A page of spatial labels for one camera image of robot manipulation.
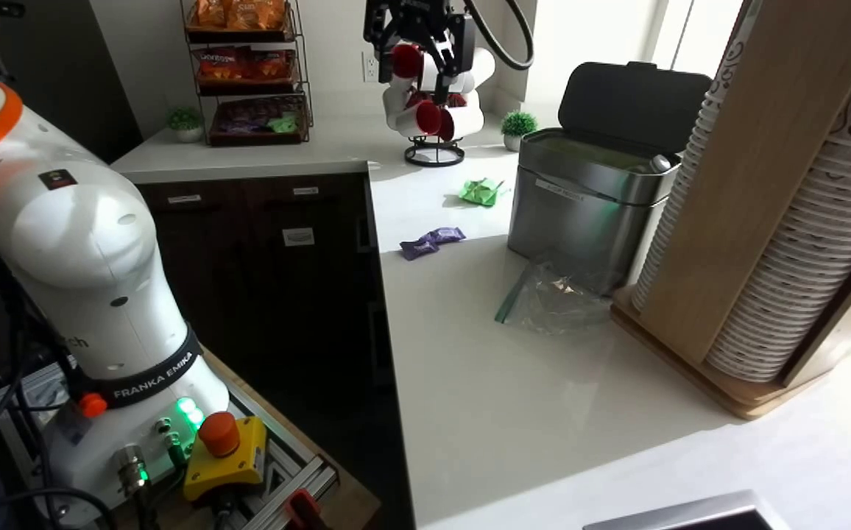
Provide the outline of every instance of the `plastic bag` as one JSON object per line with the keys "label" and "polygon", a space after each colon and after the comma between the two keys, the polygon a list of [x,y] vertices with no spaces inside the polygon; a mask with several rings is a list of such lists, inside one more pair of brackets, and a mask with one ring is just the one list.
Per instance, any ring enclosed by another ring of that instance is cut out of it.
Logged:
{"label": "plastic bag", "polygon": [[610,318],[610,296],[584,292],[570,274],[553,264],[526,264],[494,312],[498,324],[511,324],[539,336],[576,336]]}

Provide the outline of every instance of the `orange button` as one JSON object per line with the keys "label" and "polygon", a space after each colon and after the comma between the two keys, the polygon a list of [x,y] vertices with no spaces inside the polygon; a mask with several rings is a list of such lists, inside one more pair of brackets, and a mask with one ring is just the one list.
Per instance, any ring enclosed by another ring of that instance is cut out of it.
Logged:
{"label": "orange button", "polygon": [[82,418],[101,418],[107,412],[107,401],[104,393],[96,390],[86,390],[79,401],[76,401],[76,408]]}
{"label": "orange button", "polygon": [[208,446],[213,457],[224,460],[242,446],[238,421],[229,412],[214,412],[199,424],[199,442]]}

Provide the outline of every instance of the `cabinet handle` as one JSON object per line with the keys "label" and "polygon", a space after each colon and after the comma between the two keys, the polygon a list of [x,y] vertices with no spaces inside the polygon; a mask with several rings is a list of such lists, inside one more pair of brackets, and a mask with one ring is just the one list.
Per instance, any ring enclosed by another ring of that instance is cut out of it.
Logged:
{"label": "cabinet handle", "polygon": [[380,374],[376,374],[380,343],[376,343],[376,303],[375,299],[364,299],[364,331],[369,331],[369,380],[370,380],[370,389],[376,389],[380,386]]}
{"label": "cabinet handle", "polygon": [[375,242],[370,242],[370,223],[369,215],[357,215],[357,252],[370,252]]}
{"label": "cabinet handle", "polygon": [[176,202],[199,202],[202,196],[199,195],[171,195],[164,196],[164,202],[176,206]]}
{"label": "cabinet handle", "polygon": [[294,196],[316,196],[317,195],[317,186],[296,186],[292,187]]}

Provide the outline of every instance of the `red object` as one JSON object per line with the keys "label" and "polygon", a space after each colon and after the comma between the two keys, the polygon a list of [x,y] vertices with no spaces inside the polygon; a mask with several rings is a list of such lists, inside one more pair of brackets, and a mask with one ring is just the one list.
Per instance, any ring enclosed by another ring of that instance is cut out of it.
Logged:
{"label": "red object", "polygon": [[107,412],[107,401],[104,393],[96,390],[86,390],[79,401],[76,401],[76,408],[82,418],[101,418]]}
{"label": "red object", "polygon": [[330,524],[316,505],[316,498],[307,489],[296,489],[285,501],[288,526],[294,530],[327,530]]}
{"label": "red object", "polygon": [[466,93],[450,91],[450,93],[447,93],[447,106],[466,106]]}
{"label": "red object", "polygon": [[419,130],[425,130],[428,134],[435,134],[444,125],[444,108],[439,108],[433,99],[420,99],[414,108],[414,119],[419,119]]}
{"label": "red object", "polygon": [[199,442],[213,457],[224,460],[242,446],[238,421],[233,412],[214,412],[199,424]]}
{"label": "red object", "polygon": [[430,99],[430,93],[428,93],[428,91],[411,91],[402,106],[411,108],[411,106],[419,106],[420,99]]}
{"label": "red object", "polygon": [[392,49],[392,74],[407,80],[420,80],[425,55],[411,44],[397,44]]}
{"label": "red object", "polygon": [[442,112],[444,112],[444,117],[442,117],[442,130],[435,134],[450,140],[454,139],[454,117],[447,108],[442,108]]}

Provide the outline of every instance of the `green object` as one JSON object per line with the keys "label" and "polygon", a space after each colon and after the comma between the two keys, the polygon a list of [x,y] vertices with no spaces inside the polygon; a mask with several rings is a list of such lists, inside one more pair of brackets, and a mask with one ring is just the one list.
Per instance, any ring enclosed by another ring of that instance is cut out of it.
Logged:
{"label": "green object", "polygon": [[196,408],[196,404],[195,404],[188,393],[180,398],[176,408],[183,412],[183,418],[185,418],[195,430],[207,421],[207,414]]}
{"label": "green object", "polygon": [[271,117],[269,125],[277,134],[292,134],[292,131],[296,131],[296,115],[294,112],[282,112],[279,117]]}
{"label": "green object", "polygon": [[529,112],[508,112],[504,117],[504,134],[526,134],[536,130],[539,130],[539,119]]}
{"label": "green object", "polygon": [[469,180],[458,192],[458,200],[492,208],[501,186],[504,180],[498,186],[488,186],[486,180]]}
{"label": "green object", "polygon": [[195,130],[202,122],[199,112],[195,106],[176,106],[164,117],[167,130]]}

